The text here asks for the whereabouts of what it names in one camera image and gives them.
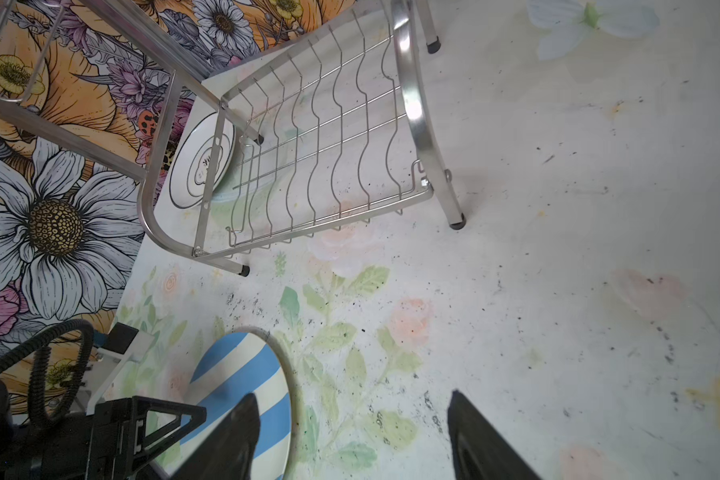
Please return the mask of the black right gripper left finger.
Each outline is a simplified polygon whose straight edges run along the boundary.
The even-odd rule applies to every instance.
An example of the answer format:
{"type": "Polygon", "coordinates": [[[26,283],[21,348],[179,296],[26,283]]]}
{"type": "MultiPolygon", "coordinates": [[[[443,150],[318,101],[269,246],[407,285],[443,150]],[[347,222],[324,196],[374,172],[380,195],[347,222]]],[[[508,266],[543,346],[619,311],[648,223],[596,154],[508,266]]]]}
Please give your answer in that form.
{"type": "Polygon", "coordinates": [[[260,429],[256,396],[253,393],[246,394],[171,479],[250,479],[260,429]]]}

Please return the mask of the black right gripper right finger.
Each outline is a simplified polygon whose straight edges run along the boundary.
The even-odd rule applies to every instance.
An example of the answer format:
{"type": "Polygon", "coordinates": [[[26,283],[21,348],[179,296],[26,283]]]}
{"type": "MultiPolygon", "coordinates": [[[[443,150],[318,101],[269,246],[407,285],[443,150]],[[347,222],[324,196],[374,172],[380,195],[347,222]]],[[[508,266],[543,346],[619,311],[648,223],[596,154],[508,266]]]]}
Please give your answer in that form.
{"type": "Polygon", "coordinates": [[[457,480],[541,479],[459,390],[452,392],[447,425],[457,480]]]}

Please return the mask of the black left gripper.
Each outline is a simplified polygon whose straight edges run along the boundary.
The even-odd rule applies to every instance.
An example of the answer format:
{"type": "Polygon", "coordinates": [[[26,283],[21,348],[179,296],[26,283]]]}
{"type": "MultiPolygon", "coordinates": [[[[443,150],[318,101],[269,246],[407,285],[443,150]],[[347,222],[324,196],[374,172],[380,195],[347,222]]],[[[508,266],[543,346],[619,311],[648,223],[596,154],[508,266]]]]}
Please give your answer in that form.
{"type": "Polygon", "coordinates": [[[134,396],[41,429],[13,422],[0,380],[0,479],[128,479],[200,427],[202,406],[134,396]]]}

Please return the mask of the white plate black clover outline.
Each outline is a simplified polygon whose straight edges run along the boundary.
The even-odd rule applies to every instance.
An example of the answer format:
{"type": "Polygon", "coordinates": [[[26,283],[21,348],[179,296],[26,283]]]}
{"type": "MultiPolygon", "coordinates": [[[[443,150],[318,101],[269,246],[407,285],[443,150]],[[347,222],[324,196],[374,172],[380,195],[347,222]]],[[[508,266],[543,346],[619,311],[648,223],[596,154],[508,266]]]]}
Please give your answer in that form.
{"type": "MultiPolygon", "coordinates": [[[[168,187],[171,203],[178,209],[188,209],[201,202],[211,161],[218,114],[203,118],[181,144],[169,172],[168,187]]],[[[236,143],[236,128],[225,121],[219,144],[219,160],[213,188],[221,182],[231,165],[236,143]]]]}

